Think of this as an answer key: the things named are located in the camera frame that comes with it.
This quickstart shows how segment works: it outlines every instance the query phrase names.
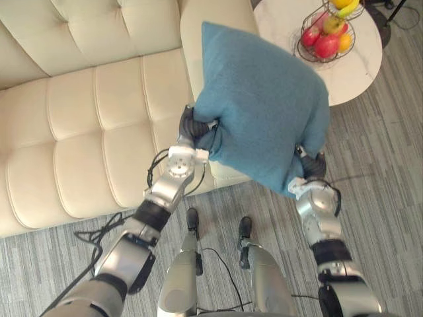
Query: yellow fruit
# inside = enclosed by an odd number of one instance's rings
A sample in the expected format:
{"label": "yellow fruit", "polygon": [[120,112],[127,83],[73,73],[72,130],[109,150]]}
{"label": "yellow fruit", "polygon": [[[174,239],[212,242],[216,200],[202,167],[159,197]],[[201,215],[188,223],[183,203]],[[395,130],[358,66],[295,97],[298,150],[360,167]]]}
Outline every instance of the yellow fruit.
{"label": "yellow fruit", "polygon": [[340,17],[340,18],[345,18],[346,16],[353,13],[354,10],[356,9],[356,7],[358,7],[359,4],[360,4],[360,0],[352,0],[349,5],[340,9],[337,16]]}
{"label": "yellow fruit", "polygon": [[330,2],[333,3],[338,10],[340,10],[349,5],[352,0],[330,0]]}
{"label": "yellow fruit", "polygon": [[343,34],[339,37],[338,52],[342,53],[348,50],[352,43],[352,37],[349,34]]}

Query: gray carpet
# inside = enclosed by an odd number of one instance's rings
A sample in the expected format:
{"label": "gray carpet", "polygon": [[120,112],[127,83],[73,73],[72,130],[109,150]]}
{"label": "gray carpet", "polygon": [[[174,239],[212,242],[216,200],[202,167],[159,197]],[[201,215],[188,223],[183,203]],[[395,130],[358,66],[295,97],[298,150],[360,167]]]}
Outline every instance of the gray carpet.
{"label": "gray carpet", "polygon": [[[408,1],[422,12],[421,0]],[[398,17],[410,25],[415,16]],[[391,43],[370,88],[331,109],[326,153],[328,179],[343,193],[341,221],[354,259],[389,312],[423,316],[423,24],[393,25]],[[351,176],[359,178],[345,179]],[[248,275],[237,267],[235,241],[243,215],[254,219],[255,237],[274,255],[293,293],[316,295],[315,264],[301,234],[293,201],[248,182],[187,198],[155,249],[147,286],[127,299],[123,316],[153,317],[166,268],[182,243],[184,210],[198,208],[201,247],[227,260],[244,301]],[[74,230],[96,229],[107,217],[0,240],[0,316],[37,316],[87,265],[90,248]],[[204,252],[199,305],[237,304],[224,268]],[[300,316],[321,316],[312,299],[295,299]]]}

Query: teal cushion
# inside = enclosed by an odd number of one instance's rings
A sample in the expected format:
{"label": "teal cushion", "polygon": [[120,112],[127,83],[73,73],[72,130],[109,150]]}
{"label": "teal cushion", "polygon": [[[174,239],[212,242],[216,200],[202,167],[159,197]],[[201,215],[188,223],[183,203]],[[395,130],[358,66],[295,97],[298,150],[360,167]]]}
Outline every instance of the teal cushion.
{"label": "teal cushion", "polygon": [[329,124],[328,92],[306,64],[260,37],[205,22],[204,89],[194,119],[219,120],[196,145],[280,194],[303,175],[295,144],[316,156]]}

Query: white marble table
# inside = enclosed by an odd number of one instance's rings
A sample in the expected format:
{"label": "white marble table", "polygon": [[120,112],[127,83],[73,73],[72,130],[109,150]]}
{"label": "white marble table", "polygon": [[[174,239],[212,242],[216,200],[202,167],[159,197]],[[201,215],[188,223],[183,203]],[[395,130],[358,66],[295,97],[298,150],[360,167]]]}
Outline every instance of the white marble table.
{"label": "white marble table", "polygon": [[347,102],[365,91],[382,62],[382,43],[376,24],[364,10],[351,20],[356,43],[351,52],[329,63],[305,61],[297,51],[303,20],[322,5],[321,0],[262,0],[254,10],[262,38],[295,54],[323,79],[329,91],[329,104]]}

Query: cream sofa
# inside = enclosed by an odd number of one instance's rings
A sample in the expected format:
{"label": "cream sofa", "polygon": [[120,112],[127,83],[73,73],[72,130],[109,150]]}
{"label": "cream sofa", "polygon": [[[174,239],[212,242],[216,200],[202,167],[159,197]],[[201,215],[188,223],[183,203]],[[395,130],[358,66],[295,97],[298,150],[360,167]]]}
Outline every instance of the cream sofa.
{"label": "cream sofa", "polygon": [[[203,87],[204,20],[257,32],[249,0],[0,1],[0,236],[140,204]],[[211,164],[197,193],[245,180]]]}

